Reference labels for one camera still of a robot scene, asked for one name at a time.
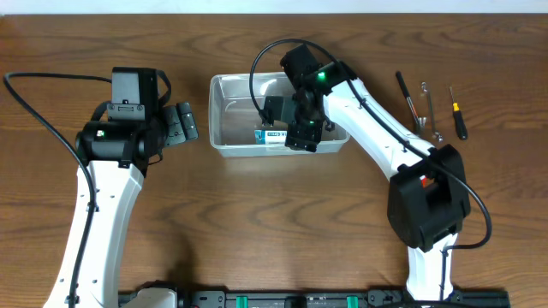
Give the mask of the blue white screwdriver set box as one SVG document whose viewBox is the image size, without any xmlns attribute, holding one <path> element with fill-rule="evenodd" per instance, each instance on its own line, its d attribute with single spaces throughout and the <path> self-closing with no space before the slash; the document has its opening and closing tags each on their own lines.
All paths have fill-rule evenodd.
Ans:
<svg viewBox="0 0 548 308">
<path fill-rule="evenodd" d="M 254 137 L 257 145 L 284 144 L 287 132 L 281 130 L 255 130 Z"/>
</svg>

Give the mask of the clear plastic storage container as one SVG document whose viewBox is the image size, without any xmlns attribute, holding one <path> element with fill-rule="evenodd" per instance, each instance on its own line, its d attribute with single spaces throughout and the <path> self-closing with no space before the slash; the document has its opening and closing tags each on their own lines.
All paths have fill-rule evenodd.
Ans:
<svg viewBox="0 0 548 308">
<path fill-rule="evenodd" d="M 281 130 L 287 124 L 277 121 L 273 127 L 263 127 L 248 88 L 248 74 L 218 74 L 212 77 L 209 95 L 209 136 L 211 145 L 223 157 L 268 157 L 311 155 L 338 152 L 350 135 L 337 127 L 323 131 L 316 152 L 294 151 L 284 144 L 257 145 L 255 130 Z M 295 92 L 283 72 L 255 73 L 253 91 L 259 107 L 265 96 L 290 96 Z"/>
</svg>

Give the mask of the small black handled claw hammer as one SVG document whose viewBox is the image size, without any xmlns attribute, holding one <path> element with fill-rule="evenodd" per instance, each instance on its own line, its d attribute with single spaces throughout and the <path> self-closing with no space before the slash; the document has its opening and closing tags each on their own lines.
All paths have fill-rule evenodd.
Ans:
<svg viewBox="0 0 548 308">
<path fill-rule="evenodd" d="M 412 117 L 414 119 L 414 133 L 418 136 L 421 136 L 425 127 L 424 118 L 419 116 L 414 106 L 413 99 L 410 96 L 409 90 L 403 79 L 402 73 L 400 71 L 396 71 L 395 76 L 396 76 L 398 85 L 402 91 L 402 95 L 405 97 L 408 103 L 408 107 L 410 108 L 410 111 L 412 113 Z"/>
</svg>

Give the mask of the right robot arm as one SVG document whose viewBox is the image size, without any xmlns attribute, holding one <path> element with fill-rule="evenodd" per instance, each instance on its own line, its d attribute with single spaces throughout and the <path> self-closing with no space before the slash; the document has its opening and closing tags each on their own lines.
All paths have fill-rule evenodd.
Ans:
<svg viewBox="0 0 548 308">
<path fill-rule="evenodd" d="M 263 120 L 287 124 L 285 145 L 296 151 L 315 152 L 322 133 L 337 127 L 352 136 L 390 183 L 387 217 L 408 248 L 409 295 L 449 299 L 451 248 L 470 212 L 458 151 L 407 130 L 343 62 L 322 64 L 301 44 L 280 65 L 295 92 L 265 98 Z"/>
</svg>

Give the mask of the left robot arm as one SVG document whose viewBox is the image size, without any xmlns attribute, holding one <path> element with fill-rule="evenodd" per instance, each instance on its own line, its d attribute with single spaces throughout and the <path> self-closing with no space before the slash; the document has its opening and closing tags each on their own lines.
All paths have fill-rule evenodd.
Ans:
<svg viewBox="0 0 548 308">
<path fill-rule="evenodd" d="M 190 105 L 169 103 L 154 68 L 115 67 L 111 98 L 78 132 L 74 218 L 48 307 L 116 307 L 128 224 L 154 157 L 198 138 Z"/>
</svg>

